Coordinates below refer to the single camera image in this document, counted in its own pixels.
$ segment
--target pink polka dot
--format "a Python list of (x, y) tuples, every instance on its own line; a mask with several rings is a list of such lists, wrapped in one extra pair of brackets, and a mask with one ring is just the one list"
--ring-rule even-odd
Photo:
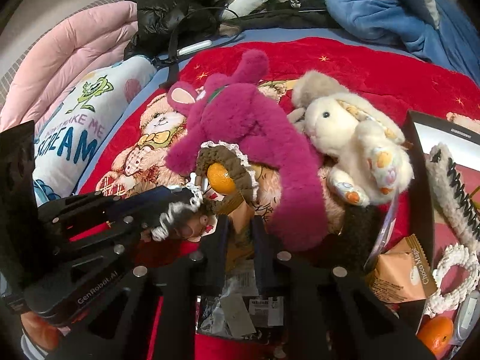
[(141, 90), (140, 82), (137, 79), (128, 79), (123, 87), (123, 93), (127, 99), (127, 103), (130, 104)]

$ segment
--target magenta plush toy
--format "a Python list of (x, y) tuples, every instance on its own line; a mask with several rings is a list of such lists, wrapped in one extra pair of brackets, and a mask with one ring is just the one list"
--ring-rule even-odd
[(278, 169), (282, 195), (268, 231), (288, 250), (304, 251), (327, 234), (319, 157), (277, 103), (258, 91), (267, 72), (266, 54), (249, 50), (232, 76), (211, 75), (200, 94), (186, 82), (173, 85), (167, 100), (187, 117), (188, 134), (171, 147), (165, 164), (188, 175), (195, 169), (200, 145), (221, 140), (238, 144), (249, 161)]

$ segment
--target black strap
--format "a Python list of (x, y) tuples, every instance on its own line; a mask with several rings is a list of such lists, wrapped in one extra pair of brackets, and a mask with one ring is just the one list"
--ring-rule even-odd
[[(189, 54), (185, 54), (185, 55), (181, 55), (181, 56), (178, 56), (177, 55), (177, 49), (178, 49), (178, 42), (179, 42), (179, 31), (180, 31), (180, 25), (182, 24), (182, 22), (187, 19), (188, 17), (192, 16), (193, 14), (199, 12), (199, 11), (203, 11), (203, 10), (207, 10), (207, 9), (221, 9), (221, 10), (226, 10), (226, 11), (229, 11), (231, 13), (233, 13), (237, 19), (239, 19), (239, 15), (237, 15), (234, 11), (232, 11), (231, 9), (228, 9), (228, 8), (223, 8), (223, 7), (207, 7), (207, 8), (201, 8), (201, 9), (197, 9), (193, 12), (190, 12), (188, 15), (186, 15), (185, 17), (183, 17), (179, 22), (178, 24), (175, 26), (175, 28), (173, 29), (172, 31), (172, 35), (170, 36), (170, 42), (169, 42), (169, 55), (166, 59), (160, 59), (158, 57), (156, 57), (153, 61), (153, 65), (157, 68), (157, 69), (162, 69), (164, 67), (168, 67), (169, 68), (169, 75), (168, 77), (166, 78), (166, 81), (162, 84), (160, 84), (158, 87), (159, 88), (164, 88), (166, 91), (169, 90), (169, 88), (177, 82), (178, 80), (178, 76), (179, 76), (179, 73), (180, 73), (180, 68), (179, 68), (179, 63), (182, 62), (182, 61), (185, 61), (186, 59), (190, 59), (191, 57), (193, 57), (197, 52), (201, 51), (201, 50), (197, 50), (197, 51), (194, 51), (194, 52), (189, 52)], [(233, 43), (237, 40), (237, 38), (239, 37), (240, 33), (237, 33), (232, 39), (230, 40), (227, 40), (225, 42), (222, 42), (216, 46), (213, 46), (213, 47), (219, 47), (219, 46), (225, 46), (229, 43)]]

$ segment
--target tangerine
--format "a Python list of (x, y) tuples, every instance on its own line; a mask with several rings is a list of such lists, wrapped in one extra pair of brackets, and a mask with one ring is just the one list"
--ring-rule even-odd
[(229, 195), (235, 191), (235, 182), (221, 163), (215, 162), (207, 169), (207, 179), (215, 192)]
[(453, 322), (440, 315), (429, 320), (417, 333), (418, 339), (425, 344), (434, 355), (441, 354), (453, 335)]

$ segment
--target brown scrunchie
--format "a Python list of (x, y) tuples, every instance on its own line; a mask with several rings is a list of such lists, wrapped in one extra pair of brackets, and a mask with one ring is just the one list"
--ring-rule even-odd
[[(225, 146), (204, 147), (200, 149), (195, 173), (198, 176), (206, 177), (208, 167), (215, 162), (222, 164), (235, 183), (237, 191), (242, 194), (247, 203), (251, 203), (254, 196), (254, 189), (251, 185), (250, 174), (242, 166), (240, 159)], [(228, 202), (229, 198), (231, 198), (231, 196), (226, 196), (220, 202), (207, 199), (205, 201), (207, 211), (216, 214), (220, 207)]]

